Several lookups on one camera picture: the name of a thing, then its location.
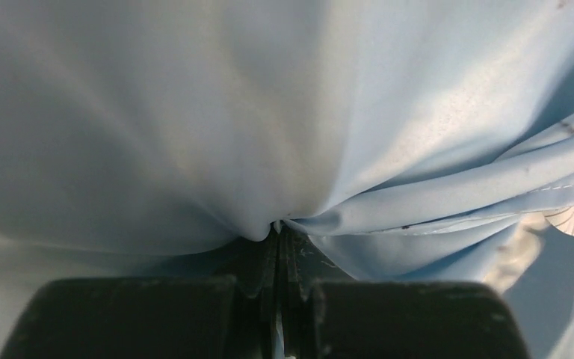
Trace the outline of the light blue pillowcase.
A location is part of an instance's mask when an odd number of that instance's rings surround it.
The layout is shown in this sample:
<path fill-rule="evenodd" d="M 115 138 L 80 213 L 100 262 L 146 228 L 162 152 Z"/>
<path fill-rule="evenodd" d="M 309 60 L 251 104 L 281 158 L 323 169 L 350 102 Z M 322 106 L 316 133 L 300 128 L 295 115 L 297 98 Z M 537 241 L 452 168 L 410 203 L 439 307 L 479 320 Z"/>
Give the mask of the light blue pillowcase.
<path fill-rule="evenodd" d="M 45 282 L 289 227 L 504 288 L 574 218 L 574 1 L 0 1 L 0 351 Z"/>

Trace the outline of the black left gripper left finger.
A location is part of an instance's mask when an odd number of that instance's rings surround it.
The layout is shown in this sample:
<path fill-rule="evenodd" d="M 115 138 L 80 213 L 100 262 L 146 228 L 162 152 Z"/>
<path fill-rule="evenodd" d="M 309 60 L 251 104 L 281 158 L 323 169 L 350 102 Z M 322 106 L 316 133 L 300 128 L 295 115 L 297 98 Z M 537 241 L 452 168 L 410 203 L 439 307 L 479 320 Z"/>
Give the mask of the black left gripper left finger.
<path fill-rule="evenodd" d="M 214 274 L 52 281 L 29 301 L 2 358 L 271 358 L 276 233 L 241 240 Z"/>

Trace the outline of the cream white pillow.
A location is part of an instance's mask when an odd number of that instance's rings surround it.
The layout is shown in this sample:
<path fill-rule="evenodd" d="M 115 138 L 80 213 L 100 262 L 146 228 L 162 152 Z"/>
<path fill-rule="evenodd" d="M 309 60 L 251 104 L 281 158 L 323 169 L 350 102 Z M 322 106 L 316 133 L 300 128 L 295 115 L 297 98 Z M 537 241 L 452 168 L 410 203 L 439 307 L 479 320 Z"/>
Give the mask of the cream white pillow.
<path fill-rule="evenodd" d="M 497 293 L 510 289 L 539 257 L 544 246 L 542 235 L 548 227 L 542 213 L 527 214 L 507 242 L 496 249 L 496 260 L 482 283 Z"/>

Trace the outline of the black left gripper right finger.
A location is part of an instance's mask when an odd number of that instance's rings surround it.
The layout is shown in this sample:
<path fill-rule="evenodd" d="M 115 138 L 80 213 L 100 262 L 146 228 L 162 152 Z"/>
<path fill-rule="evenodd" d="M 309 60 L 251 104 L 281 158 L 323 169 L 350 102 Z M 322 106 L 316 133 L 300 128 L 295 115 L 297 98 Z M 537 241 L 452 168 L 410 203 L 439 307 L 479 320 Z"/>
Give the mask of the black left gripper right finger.
<path fill-rule="evenodd" d="M 512 313 L 485 285 L 353 280 L 300 233 L 284 229 L 277 243 L 288 357 L 529 357 Z"/>

